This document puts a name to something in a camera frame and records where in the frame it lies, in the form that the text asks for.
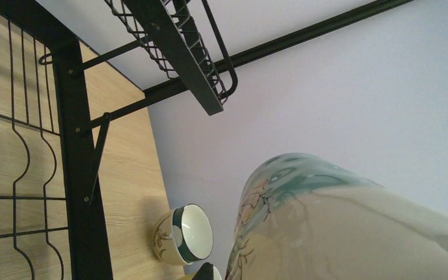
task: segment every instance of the wooden table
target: wooden table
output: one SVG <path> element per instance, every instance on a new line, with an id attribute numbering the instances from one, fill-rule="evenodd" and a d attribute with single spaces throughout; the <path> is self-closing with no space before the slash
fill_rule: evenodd
<path id="1" fill-rule="evenodd" d="M 11 114 L 11 69 L 7 20 L 0 17 L 0 113 Z M 47 102 L 45 69 L 38 66 L 35 57 L 44 54 L 44 47 L 33 39 L 23 39 L 25 74 L 20 30 L 12 26 L 13 91 L 15 117 L 28 119 L 36 124 L 58 132 L 57 107 L 53 87 L 53 73 L 49 66 L 50 102 Z M 82 45 L 84 60 L 95 53 Z M 126 80 L 108 64 L 100 64 L 85 72 L 92 118 L 106 111 L 115 110 L 144 98 L 143 92 Z M 39 111 L 47 121 L 39 122 Z M 47 184 L 47 196 L 64 197 L 61 166 L 60 138 L 44 133 L 44 139 L 36 129 L 16 125 L 17 132 L 26 140 L 30 152 L 30 167 L 25 176 L 16 183 L 17 195 L 43 194 L 43 185 L 53 175 L 54 158 L 46 141 L 55 150 L 57 172 Z M 11 122 L 0 119 L 0 195 L 12 195 L 13 181 L 24 171 L 27 163 L 26 150 L 17 134 L 11 130 Z M 177 279 L 184 275 L 182 267 L 172 267 L 158 261 L 151 249 L 151 234 L 158 217 L 169 210 L 166 191 L 162 181 L 159 160 L 147 109 L 137 111 L 111 123 L 99 172 L 104 211 L 106 215 L 110 254 L 115 279 Z M 64 201 L 47 202 L 47 225 L 49 228 L 67 225 Z M 17 231 L 43 229 L 44 201 L 25 200 L 17 204 Z M 12 199 L 0 200 L 0 234 L 13 231 Z M 50 242 L 61 253 L 65 265 L 65 279 L 71 278 L 69 243 L 66 230 L 49 234 Z M 17 246 L 29 257 L 36 279 L 61 279 L 61 266 L 55 251 L 47 245 L 45 234 L 38 233 L 17 238 Z M 0 279 L 31 279 L 25 258 L 13 248 L 13 238 L 0 239 Z"/>

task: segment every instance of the black metal rack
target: black metal rack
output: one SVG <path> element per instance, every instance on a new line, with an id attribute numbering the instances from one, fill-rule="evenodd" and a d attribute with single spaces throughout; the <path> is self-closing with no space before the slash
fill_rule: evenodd
<path id="1" fill-rule="evenodd" d="M 107 52 L 87 62 L 82 62 L 78 38 L 47 12 L 35 0 L 0 1 L 0 16 L 7 22 L 9 33 L 10 78 L 11 78 L 11 112 L 0 110 L 0 120 L 11 122 L 11 131 L 18 137 L 22 149 L 26 154 L 23 172 L 12 184 L 12 195 L 0 195 L 1 200 L 13 202 L 13 230 L 0 234 L 0 239 L 12 239 L 13 249 L 26 260 L 31 279 L 35 277 L 34 265 L 26 250 L 17 241 L 21 236 L 45 234 L 45 243 L 54 250 L 61 267 L 61 279 L 65 277 L 65 268 L 61 252 L 54 246 L 48 235 L 57 231 L 68 231 L 69 255 L 71 257 L 71 274 L 73 279 L 112 279 L 113 273 L 109 255 L 106 221 L 98 180 L 100 159 L 106 141 L 110 121 L 125 116 L 134 111 L 170 97 L 169 94 L 149 96 L 138 102 L 119 108 L 104 116 L 91 120 L 86 93 L 85 76 L 83 72 L 101 62 L 125 53 L 137 47 L 145 49 L 161 70 L 172 80 L 182 81 L 192 91 L 208 114 L 222 111 L 222 104 L 235 91 L 237 76 L 226 51 L 223 40 L 214 21 L 214 17 L 207 4 L 202 0 L 209 17 L 220 50 L 225 58 L 226 66 L 232 78 L 229 88 L 224 86 L 219 72 L 212 62 L 208 50 L 191 17 L 187 0 L 123 0 L 113 3 L 105 0 L 112 13 L 126 26 L 127 31 L 135 37 L 135 41 Z M 173 5 L 175 13 L 170 14 L 167 5 Z M 36 85 L 27 83 L 25 70 L 25 51 L 23 65 L 13 64 L 12 29 L 19 29 L 21 40 L 32 38 L 34 44 L 34 65 L 36 69 Z M 43 50 L 35 47 L 35 43 L 43 45 Z M 16 74 L 23 67 L 23 72 Z M 47 84 L 47 99 L 41 100 L 39 94 L 39 74 L 41 67 L 51 72 L 54 78 L 45 76 Z M 26 101 L 26 117 L 18 117 L 15 113 L 15 89 L 13 78 L 23 79 L 24 98 Z M 29 118 L 31 103 L 31 88 L 36 87 L 39 122 L 34 123 Z M 51 101 L 55 91 L 57 102 L 58 124 L 53 124 L 54 101 Z M 41 106 L 49 107 L 49 114 L 41 113 Z M 44 125 L 50 123 L 50 129 Z M 92 128 L 100 126 L 97 145 L 94 146 Z M 54 158 L 54 168 L 51 177 L 42 182 L 42 195 L 21 195 L 17 190 L 17 183 L 29 172 L 30 144 L 21 136 L 16 127 L 26 127 L 36 131 L 40 139 L 47 145 Z M 58 137 L 61 143 L 61 158 L 59 153 L 49 143 L 47 135 Z M 50 196 L 47 193 L 48 183 L 56 174 L 62 162 L 64 172 L 64 197 Z M 17 204 L 24 200 L 38 200 L 44 202 L 44 227 L 36 230 L 22 231 L 17 227 Z M 67 226 L 50 227 L 47 221 L 47 205 L 50 201 L 64 201 L 67 209 Z"/>

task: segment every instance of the metal bracket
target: metal bracket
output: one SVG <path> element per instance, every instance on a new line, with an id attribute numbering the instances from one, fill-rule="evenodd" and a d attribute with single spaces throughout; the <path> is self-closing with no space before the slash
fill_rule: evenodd
<path id="1" fill-rule="evenodd" d="M 102 159 L 102 153 L 104 152 L 104 146 L 106 144 L 107 131 L 109 130 L 109 124 L 111 123 L 111 114 L 104 113 L 102 116 L 103 122 L 100 125 L 99 136 L 97 137 L 97 144 L 93 151 L 92 162 L 90 164 L 90 173 L 88 175 L 88 184 L 92 186 L 92 192 L 90 197 L 85 197 L 85 202 L 89 205 L 92 204 L 93 196 L 97 190 L 97 179 L 99 178 L 100 160 Z"/>

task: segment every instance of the ceramic cup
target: ceramic cup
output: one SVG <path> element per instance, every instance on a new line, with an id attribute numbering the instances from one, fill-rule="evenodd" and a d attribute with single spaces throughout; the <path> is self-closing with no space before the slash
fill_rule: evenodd
<path id="1" fill-rule="evenodd" d="M 188 265 L 206 259 L 213 243 L 210 221 L 196 204 L 165 213 L 153 233 L 157 257 L 172 265 Z"/>
<path id="2" fill-rule="evenodd" d="M 213 267 L 213 280 L 222 280 L 222 277 L 220 276 L 221 274 L 219 273 L 219 270 L 217 270 L 216 267 Z M 179 278 L 178 280 L 192 280 L 193 277 L 195 277 L 197 273 L 192 273 L 192 274 L 188 274 L 186 276 L 183 276 L 181 278 Z"/>

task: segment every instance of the wall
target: wall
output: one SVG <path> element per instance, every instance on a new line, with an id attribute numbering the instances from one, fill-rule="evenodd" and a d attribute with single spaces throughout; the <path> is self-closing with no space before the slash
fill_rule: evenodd
<path id="1" fill-rule="evenodd" d="M 208 117 L 190 93 L 150 108 L 170 205 L 207 211 L 209 261 L 223 273 L 242 187 L 280 153 L 319 155 L 448 215 L 447 0 L 416 0 L 237 71 L 223 113 Z"/>

